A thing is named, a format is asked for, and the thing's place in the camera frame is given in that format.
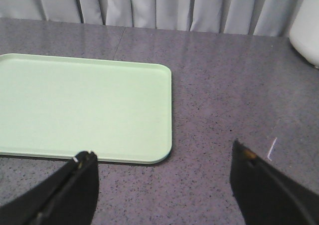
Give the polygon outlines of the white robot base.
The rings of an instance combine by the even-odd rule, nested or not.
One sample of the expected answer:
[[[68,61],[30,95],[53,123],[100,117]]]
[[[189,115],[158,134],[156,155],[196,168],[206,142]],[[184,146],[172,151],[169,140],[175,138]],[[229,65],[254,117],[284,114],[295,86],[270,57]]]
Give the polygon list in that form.
[[[289,33],[296,51],[319,67],[319,0],[303,0]]]

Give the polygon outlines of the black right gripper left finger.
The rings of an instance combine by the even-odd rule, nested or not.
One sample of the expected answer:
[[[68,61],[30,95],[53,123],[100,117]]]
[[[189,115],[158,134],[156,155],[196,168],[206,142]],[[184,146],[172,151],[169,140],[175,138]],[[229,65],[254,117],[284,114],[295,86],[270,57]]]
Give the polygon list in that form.
[[[89,225],[99,194],[98,158],[82,151],[42,183],[0,208],[2,225]]]

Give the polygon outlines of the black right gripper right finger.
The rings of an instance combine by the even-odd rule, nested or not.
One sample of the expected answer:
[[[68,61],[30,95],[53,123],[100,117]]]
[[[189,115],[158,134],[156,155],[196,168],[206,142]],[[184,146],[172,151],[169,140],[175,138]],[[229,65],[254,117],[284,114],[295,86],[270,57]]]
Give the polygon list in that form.
[[[247,225],[319,223],[319,196],[238,140],[232,145],[230,185]]]

